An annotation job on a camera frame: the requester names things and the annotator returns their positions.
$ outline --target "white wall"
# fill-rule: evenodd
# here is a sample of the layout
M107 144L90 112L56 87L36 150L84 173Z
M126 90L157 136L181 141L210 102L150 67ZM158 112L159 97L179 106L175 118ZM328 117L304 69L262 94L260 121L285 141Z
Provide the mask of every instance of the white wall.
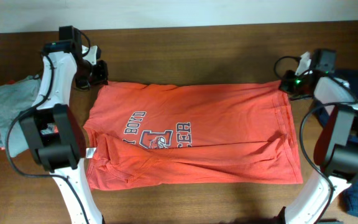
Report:
M358 20L358 0L0 0L0 32Z

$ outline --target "gray cloth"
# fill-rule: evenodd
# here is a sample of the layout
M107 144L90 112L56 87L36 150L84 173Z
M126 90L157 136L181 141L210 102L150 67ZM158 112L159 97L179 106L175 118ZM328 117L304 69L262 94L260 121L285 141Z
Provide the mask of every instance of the gray cloth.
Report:
M41 79L34 80L33 76L28 76L15 84L0 86L0 147L5 147L6 134L13 119L35 101L40 85ZM48 133L53 133L53 126L43 131L43 134ZM9 137L11 157L16 157L28 148L23 131L16 123Z

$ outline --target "logo on shirt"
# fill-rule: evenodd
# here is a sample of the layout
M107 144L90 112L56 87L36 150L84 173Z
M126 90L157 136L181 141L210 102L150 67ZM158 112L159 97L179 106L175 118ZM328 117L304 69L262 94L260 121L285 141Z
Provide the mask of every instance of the logo on shirt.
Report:
M171 146L173 130L156 133L149 130L142 131L139 144L146 149L167 149Z

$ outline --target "red cloth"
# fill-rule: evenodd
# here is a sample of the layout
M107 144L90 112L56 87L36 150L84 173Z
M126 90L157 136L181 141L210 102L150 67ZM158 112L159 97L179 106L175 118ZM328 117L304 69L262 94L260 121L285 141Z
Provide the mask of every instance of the red cloth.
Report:
M279 84L109 82L84 125L97 147L89 186L302 183L291 107Z

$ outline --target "table surface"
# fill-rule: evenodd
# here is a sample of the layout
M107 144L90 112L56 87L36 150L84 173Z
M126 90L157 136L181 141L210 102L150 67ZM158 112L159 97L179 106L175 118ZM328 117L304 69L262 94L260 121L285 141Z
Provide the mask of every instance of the table surface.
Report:
M102 49L109 79L119 82L176 85L265 83L276 80L272 67L284 55L307 50L337 50L337 67L358 70L358 22L262 24L164 29L89 30ZM34 75L42 68L39 51L58 39L57 32L0 34L0 85ZM283 67L294 69L291 63ZM71 91L70 107L82 126L98 88ZM295 128L310 101L291 103ZM310 155L321 127L312 118L305 129ZM27 172L41 172L29 152L15 158ZM301 157L306 182L311 167ZM278 214L302 188L299 185L177 184L116 192L93 191L106 223L218 223ZM325 218L358 223L336 199ZM70 223L55 182L15 174L0 151L0 223Z

